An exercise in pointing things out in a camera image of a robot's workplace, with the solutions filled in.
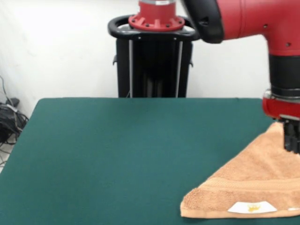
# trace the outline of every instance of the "green felt surface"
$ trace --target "green felt surface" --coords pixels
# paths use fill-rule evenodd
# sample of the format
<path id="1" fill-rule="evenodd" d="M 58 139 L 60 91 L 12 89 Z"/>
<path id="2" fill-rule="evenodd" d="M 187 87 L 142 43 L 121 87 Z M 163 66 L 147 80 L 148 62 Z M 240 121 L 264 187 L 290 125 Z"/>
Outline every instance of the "green felt surface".
<path id="1" fill-rule="evenodd" d="M 0 174 L 0 224 L 299 224 L 180 217 L 271 122 L 259 99 L 42 100 Z"/>

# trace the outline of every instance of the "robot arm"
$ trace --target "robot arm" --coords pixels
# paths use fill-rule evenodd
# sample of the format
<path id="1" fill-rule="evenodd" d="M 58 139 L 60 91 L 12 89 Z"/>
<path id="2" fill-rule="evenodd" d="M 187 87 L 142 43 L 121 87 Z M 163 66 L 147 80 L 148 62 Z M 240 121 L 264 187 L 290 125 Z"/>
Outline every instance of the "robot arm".
<path id="1" fill-rule="evenodd" d="M 181 0 L 203 41 L 252 35 L 268 42 L 270 90 L 264 112 L 284 124 L 285 149 L 300 153 L 300 1 Z"/>

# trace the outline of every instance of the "black metal frame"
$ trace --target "black metal frame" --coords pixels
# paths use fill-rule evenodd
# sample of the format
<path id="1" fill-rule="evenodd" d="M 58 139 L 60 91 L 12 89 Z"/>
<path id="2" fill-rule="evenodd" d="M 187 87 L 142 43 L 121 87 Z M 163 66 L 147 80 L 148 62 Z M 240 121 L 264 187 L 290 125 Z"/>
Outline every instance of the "black metal frame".
<path id="1" fill-rule="evenodd" d="M 109 33 L 117 38 L 114 63 L 118 68 L 119 97 L 185 98 L 192 41 L 200 39 L 198 33 L 185 29 L 136 30 L 128 25 L 130 16 L 115 18 L 108 24 Z M 184 19 L 185 26 L 192 28 L 191 22 Z"/>

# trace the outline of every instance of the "orange towel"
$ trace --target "orange towel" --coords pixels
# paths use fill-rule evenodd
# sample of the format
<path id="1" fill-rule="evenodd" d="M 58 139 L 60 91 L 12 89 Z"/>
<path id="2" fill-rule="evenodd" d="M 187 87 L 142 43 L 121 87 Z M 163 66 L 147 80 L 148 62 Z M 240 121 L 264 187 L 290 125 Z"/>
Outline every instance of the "orange towel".
<path id="1" fill-rule="evenodd" d="M 283 149 L 283 125 L 272 124 L 180 205 L 188 218 L 276 218 L 300 215 L 300 156 Z"/>

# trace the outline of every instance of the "red metal flange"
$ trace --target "red metal flange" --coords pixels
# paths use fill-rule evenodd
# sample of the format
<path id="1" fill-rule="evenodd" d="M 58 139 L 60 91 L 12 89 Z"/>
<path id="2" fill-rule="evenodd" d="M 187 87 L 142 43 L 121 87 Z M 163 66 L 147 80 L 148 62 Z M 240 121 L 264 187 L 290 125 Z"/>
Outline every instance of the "red metal flange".
<path id="1" fill-rule="evenodd" d="M 176 16 L 176 0 L 139 0 L 140 12 L 129 18 L 129 24 L 146 31 L 181 30 L 185 20 Z"/>

